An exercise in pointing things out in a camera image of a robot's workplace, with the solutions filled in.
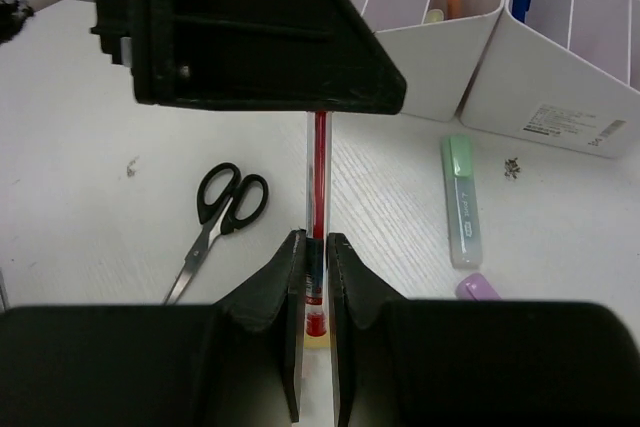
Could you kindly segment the pink purple highlighter marker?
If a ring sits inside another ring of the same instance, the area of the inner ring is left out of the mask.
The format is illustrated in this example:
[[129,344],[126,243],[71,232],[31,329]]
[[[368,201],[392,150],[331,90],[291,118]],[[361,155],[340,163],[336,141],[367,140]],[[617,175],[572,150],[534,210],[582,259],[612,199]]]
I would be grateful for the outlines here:
[[488,280],[480,273],[473,273],[464,278],[456,287],[455,295],[460,300],[495,301],[501,297]]

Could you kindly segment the slim yellow highlighter pen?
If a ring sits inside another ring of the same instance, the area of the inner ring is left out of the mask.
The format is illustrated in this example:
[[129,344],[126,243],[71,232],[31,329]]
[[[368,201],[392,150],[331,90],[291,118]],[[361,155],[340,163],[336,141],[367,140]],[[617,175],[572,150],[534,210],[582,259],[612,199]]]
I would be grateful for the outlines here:
[[438,8],[430,9],[425,16],[424,22],[426,24],[434,24],[442,22],[446,19],[445,13]]

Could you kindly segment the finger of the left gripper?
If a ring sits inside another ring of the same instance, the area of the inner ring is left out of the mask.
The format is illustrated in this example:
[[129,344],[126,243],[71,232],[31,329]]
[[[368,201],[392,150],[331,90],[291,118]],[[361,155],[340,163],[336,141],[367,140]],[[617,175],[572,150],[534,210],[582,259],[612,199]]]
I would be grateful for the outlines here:
[[350,0],[95,0],[142,104],[394,115],[407,84]]

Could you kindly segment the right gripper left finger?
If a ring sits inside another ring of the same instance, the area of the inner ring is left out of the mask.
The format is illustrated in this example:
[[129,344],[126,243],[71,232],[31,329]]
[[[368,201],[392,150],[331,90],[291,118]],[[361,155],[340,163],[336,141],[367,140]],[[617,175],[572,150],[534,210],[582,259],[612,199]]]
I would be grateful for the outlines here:
[[306,233],[289,233],[267,264],[216,304],[214,423],[300,418]]

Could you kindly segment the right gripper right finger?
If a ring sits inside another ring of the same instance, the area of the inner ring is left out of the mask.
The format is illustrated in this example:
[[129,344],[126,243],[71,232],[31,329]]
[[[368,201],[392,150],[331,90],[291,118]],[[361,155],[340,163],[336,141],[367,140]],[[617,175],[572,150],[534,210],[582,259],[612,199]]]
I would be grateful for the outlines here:
[[381,424],[397,413],[383,307],[400,294],[343,234],[329,235],[327,265],[334,423]]

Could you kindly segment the green highlighter marker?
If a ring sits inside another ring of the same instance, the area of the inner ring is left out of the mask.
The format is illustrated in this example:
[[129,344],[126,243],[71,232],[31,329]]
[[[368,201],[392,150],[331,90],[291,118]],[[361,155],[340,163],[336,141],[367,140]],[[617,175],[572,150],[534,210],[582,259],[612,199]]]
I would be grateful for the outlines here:
[[444,137],[441,159],[451,263],[457,269],[477,269],[483,250],[470,139],[463,134]]

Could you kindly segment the red gel pen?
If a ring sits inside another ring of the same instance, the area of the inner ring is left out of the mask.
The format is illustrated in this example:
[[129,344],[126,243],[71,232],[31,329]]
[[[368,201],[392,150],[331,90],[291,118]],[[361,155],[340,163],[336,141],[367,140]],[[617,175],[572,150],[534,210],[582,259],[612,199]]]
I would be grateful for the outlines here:
[[332,114],[307,114],[306,166],[306,326],[305,334],[320,339],[327,332],[324,303],[326,238],[330,224]]

